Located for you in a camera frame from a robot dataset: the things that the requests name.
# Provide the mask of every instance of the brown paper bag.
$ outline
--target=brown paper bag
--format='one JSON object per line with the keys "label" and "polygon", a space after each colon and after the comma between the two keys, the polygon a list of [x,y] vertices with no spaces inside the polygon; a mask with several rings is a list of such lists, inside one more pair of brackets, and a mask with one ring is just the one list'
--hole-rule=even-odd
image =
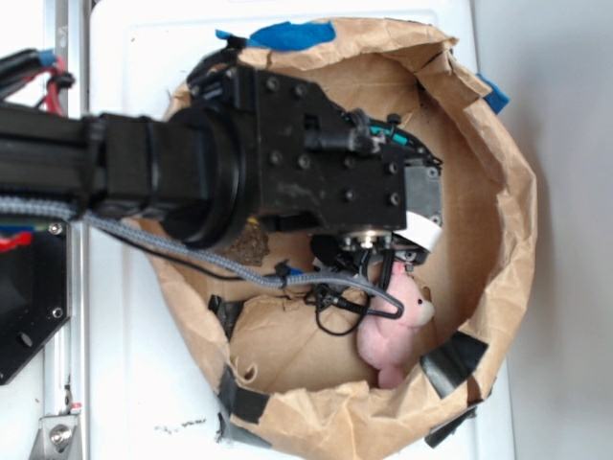
{"label": "brown paper bag", "polygon": [[[301,53],[246,49],[240,59],[317,81],[347,110],[361,107],[377,119],[400,114],[400,127],[443,160],[443,237],[416,270],[437,311],[420,333],[404,384],[395,391],[373,388],[375,372],[357,356],[354,336],[319,331],[299,290],[262,291],[152,263],[176,324],[232,424],[309,459],[380,459],[489,395],[528,303],[535,180],[483,100],[490,88],[452,56],[455,38],[396,20],[332,23],[337,37],[330,43]],[[170,112],[188,103],[183,86]],[[273,235],[270,249],[262,273],[285,259],[302,268],[312,260],[304,235]],[[213,294],[248,300],[230,342],[207,308]],[[340,311],[328,315],[334,324],[351,321]],[[447,341],[452,335],[457,340]],[[435,388],[424,369],[466,338],[485,344],[474,372],[447,390]]]}

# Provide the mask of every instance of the black cable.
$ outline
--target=black cable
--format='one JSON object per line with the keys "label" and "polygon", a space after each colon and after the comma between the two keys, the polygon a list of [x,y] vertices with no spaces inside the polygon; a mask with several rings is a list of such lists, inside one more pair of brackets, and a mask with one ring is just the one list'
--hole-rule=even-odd
{"label": "black cable", "polygon": [[359,327],[359,325],[362,322],[362,320],[366,317],[366,314],[367,314],[366,311],[368,310],[368,307],[369,307],[369,305],[371,303],[371,298],[370,297],[368,297],[368,300],[366,301],[366,305],[364,305],[364,306],[359,305],[359,304],[355,304],[354,302],[351,302],[351,301],[349,301],[347,299],[344,299],[344,300],[347,301],[349,304],[353,304],[354,306],[359,307],[361,310],[363,310],[363,312],[359,313],[360,317],[357,319],[357,321],[355,321],[355,324],[353,324],[353,326],[351,326],[346,331],[343,331],[342,333],[337,333],[335,331],[331,331],[326,326],[324,326],[324,323],[322,323],[322,319],[321,319],[321,312],[323,310],[325,310],[326,307],[323,307],[320,303],[315,304],[315,322],[317,323],[317,327],[319,329],[321,329],[322,331],[324,331],[326,334],[334,335],[335,337],[342,337],[342,336],[345,336],[345,335],[352,334]]}
{"label": "black cable", "polygon": [[196,270],[196,271],[198,271],[200,273],[203,273],[203,274],[205,274],[207,276],[215,278],[216,280],[220,280],[220,281],[233,281],[233,282],[234,281],[244,281],[239,276],[218,275],[217,273],[214,273],[213,271],[211,271],[211,270],[209,270],[209,269],[207,269],[207,268],[205,268],[203,266],[200,266],[198,264],[194,264],[194,263],[192,263],[190,261],[185,261],[183,259],[179,259],[178,257],[174,257],[174,256],[172,256],[170,254],[165,254],[163,252],[158,252],[158,251],[156,251],[154,249],[150,249],[150,248],[148,248],[146,246],[143,246],[143,245],[139,244],[138,242],[130,241],[130,240],[128,240],[126,238],[123,238],[123,237],[118,237],[117,235],[113,235],[112,233],[108,233],[108,232],[104,232],[104,233],[106,235],[110,235],[114,239],[116,239],[116,240],[118,240],[118,241],[120,241],[120,242],[122,242],[124,244],[127,244],[128,246],[131,246],[131,247],[133,247],[135,249],[143,251],[143,252],[149,254],[150,256],[159,257],[160,259],[165,259],[165,260],[167,260],[169,262],[173,262],[175,264],[180,264],[180,265],[186,266],[187,268],[191,268],[193,270]]}

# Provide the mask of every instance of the pink teddy bear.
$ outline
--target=pink teddy bear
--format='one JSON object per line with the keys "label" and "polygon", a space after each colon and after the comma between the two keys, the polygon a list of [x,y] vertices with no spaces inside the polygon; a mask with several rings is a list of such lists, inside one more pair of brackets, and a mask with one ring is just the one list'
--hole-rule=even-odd
{"label": "pink teddy bear", "polygon": [[[411,354],[415,333],[430,321],[434,307],[400,262],[394,262],[387,292],[402,302],[404,314],[399,319],[366,316],[357,330],[357,351],[379,371],[379,388],[394,389],[404,381],[402,365]],[[379,297],[373,299],[371,308],[390,313],[397,310]]]}

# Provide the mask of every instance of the blue tape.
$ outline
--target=blue tape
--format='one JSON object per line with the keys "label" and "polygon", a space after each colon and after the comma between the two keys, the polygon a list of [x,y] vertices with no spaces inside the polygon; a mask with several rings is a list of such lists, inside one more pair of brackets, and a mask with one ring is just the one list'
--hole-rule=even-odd
{"label": "blue tape", "polygon": [[54,50],[43,50],[38,52],[38,61],[42,67],[51,67],[56,63]]}
{"label": "blue tape", "polygon": [[[216,37],[228,39],[232,34],[216,31]],[[282,22],[264,27],[251,34],[247,40],[248,46],[269,48],[275,51],[303,51],[320,43],[333,41],[336,32],[331,22],[292,24]]]}
{"label": "blue tape", "polygon": [[489,104],[494,113],[500,113],[502,109],[505,108],[509,103],[509,97],[505,93],[503,93],[498,86],[486,79],[483,75],[477,74],[477,77],[479,77],[491,87],[491,93],[489,93],[483,99],[486,101],[486,103]]}

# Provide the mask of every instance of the black metal plate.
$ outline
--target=black metal plate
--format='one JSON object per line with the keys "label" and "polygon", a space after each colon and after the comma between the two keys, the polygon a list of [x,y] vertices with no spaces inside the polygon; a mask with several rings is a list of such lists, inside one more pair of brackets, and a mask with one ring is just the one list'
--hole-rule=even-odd
{"label": "black metal plate", "polygon": [[68,320],[66,231],[0,253],[0,385],[9,383]]}

